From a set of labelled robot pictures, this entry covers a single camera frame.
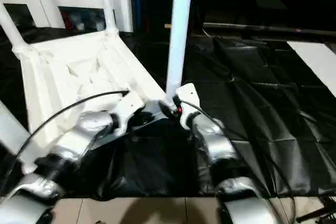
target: floor tile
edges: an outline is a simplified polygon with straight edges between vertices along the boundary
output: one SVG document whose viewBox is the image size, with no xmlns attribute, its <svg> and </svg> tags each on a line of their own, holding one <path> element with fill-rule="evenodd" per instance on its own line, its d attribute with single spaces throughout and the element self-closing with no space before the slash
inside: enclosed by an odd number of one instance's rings
<svg viewBox="0 0 336 224">
<path fill-rule="evenodd" d="M 82 199 L 62 199 L 57 203 L 53 212 L 52 224 L 76 224 Z"/>
<path fill-rule="evenodd" d="M 84 199 L 78 224 L 186 224 L 184 198 Z"/>
<path fill-rule="evenodd" d="M 218 202 L 211 198 L 186 198 L 188 224 L 217 224 Z"/>
</svg>

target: black plastic sheet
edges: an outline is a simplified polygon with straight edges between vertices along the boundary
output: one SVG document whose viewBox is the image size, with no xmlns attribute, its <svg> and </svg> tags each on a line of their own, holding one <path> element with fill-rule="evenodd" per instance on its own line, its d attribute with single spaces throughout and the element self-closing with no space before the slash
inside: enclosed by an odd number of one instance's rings
<svg viewBox="0 0 336 224">
<path fill-rule="evenodd" d="M 32 42 L 68 35 L 38 29 L 26 37 Z M 164 88 L 168 41 L 121 37 Z M 14 57 L 4 48 L 2 42 L 2 57 Z M 201 107 L 223 121 L 268 195 L 335 194 L 336 98 L 285 42 L 190 38 L 183 80 L 195 84 Z M 161 120 L 91 152 L 69 197 L 213 195 L 197 150 L 177 122 Z"/>
</svg>

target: white chair leg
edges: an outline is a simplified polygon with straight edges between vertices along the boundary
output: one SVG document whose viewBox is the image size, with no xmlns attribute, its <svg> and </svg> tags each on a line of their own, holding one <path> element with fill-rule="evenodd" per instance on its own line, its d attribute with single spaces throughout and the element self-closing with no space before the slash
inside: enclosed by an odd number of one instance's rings
<svg viewBox="0 0 336 224">
<path fill-rule="evenodd" d="M 103 4 L 104 4 L 106 30 L 111 31 L 111 32 L 118 31 L 117 26 L 116 26 L 116 21 L 114 18 L 112 0 L 103 0 Z"/>
<path fill-rule="evenodd" d="M 191 0 L 174 0 L 167 73 L 167 98 L 181 86 Z"/>
</svg>

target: white plastic chair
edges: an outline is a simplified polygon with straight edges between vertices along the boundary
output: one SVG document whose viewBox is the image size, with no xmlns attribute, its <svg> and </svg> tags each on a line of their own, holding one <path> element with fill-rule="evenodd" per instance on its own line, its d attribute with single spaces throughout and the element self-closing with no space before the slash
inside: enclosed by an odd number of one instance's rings
<svg viewBox="0 0 336 224">
<path fill-rule="evenodd" d="M 21 62 L 31 132 L 60 109 L 97 93 L 129 89 L 144 102 L 165 99 L 165 92 L 120 39 L 112 0 L 102 1 L 105 31 L 31 45 L 24 42 L 0 3 L 0 24 Z M 34 139 L 38 153 L 47 151 L 51 141 L 72 127 L 80 112 L 108 110 L 119 99 L 119 95 L 97 98 L 58 117 Z M 146 109 L 155 111 L 155 102 Z"/>
</svg>

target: cabinet door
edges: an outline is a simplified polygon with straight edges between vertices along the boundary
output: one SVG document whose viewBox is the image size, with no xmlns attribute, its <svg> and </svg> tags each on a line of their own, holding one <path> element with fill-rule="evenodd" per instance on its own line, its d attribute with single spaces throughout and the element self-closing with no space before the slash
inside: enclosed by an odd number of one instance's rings
<svg viewBox="0 0 336 224">
<path fill-rule="evenodd" d="M 112 0 L 117 28 L 120 31 L 133 31 L 130 0 Z M 64 28 L 60 7 L 103 9 L 102 0 L 41 0 L 51 27 Z"/>
<path fill-rule="evenodd" d="M 0 0 L 4 4 L 24 4 L 37 27 L 50 27 L 46 14 L 43 10 L 40 0 Z"/>
</svg>

